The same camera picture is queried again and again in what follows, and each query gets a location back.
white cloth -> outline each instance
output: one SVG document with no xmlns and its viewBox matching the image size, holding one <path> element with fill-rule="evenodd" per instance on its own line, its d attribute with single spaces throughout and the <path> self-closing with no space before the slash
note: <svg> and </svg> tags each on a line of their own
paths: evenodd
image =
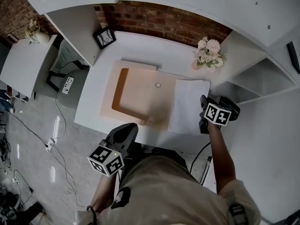
<svg viewBox="0 0 300 225">
<path fill-rule="evenodd" d="M 175 133 L 200 135 L 199 121 L 202 108 L 200 98 L 207 97 L 210 82 L 176 80 L 174 104 L 168 130 Z"/>
<path fill-rule="evenodd" d="M 260 212 L 243 182 L 228 183 L 219 195 L 200 185 L 181 165 L 164 156 L 148 157 L 124 178 L 114 203 L 103 210 L 98 225 L 228 225 L 224 198 L 233 192 L 249 225 L 259 225 Z M 92 222 L 77 214 L 77 224 Z"/>
</svg>

concrete floor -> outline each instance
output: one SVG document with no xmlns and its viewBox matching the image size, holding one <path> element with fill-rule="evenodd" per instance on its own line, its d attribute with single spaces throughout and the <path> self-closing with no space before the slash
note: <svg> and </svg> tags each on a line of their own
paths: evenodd
<svg viewBox="0 0 300 225">
<path fill-rule="evenodd" d="M 63 116 L 66 119 L 67 127 L 62 139 L 57 140 L 57 149 L 63 155 L 66 161 L 66 168 L 73 176 L 76 184 L 77 202 L 79 205 L 86 207 L 89 205 L 95 189 L 98 185 L 100 174 L 94 171 L 86 156 L 89 151 L 98 144 L 106 134 L 75 124 L 75 110 L 66 108 L 58 103 Z M 37 95 L 36 100 L 28 103 L 22 103 L 20 100 L 15 101 L 15 116 L 17 116 L 26 126 L 33 130 L 45 142 L 53 138 L 53 131 L 56 119 L 59 119 L 58 137 L 64 134 L 64 120 L 56 107 L 53 98 Z M 34 190 L 32 197 L 25 204 L 28 208 L 36 201 L 39 201 L 47 215 L 43 217 L 42 225 L 72 225 L 75 222 L 75 216 L 72 213 L 76 210 L 84 210 L 76 205 L 74 195 L 62 195 L 70 189 L 66 181 L 65 171 L 56 160 L 63 164 L 62 157 L 52 149 L 50 153 L 45 150 L 45 145 L 33 135 L 23 124 L 16 118 L 8 115 L 7 118 L 7 139 L 11 145 L 11 162 L 12 171 L 17 169 Z M 188 168 L 194 160 L 196 154 L 183 154 Z M 200 179 L 204 171 L 207 157 L 199 156 L 194 164 L 192 174 L 196 179 Z M 16 172 L 20 185 L 12 182 L 13 174 L 8 171 L 0 170 L 2 182 L 15 193 L 20 193 L 24 201 L 30 196 L 30 192 L 23 181 L 22 177 Z M 55 181 L 51 180 L 51 173 L 55 170 Z M 32 224 L 36 225 L 41 215 L 36 217 Z"/>
</svg>

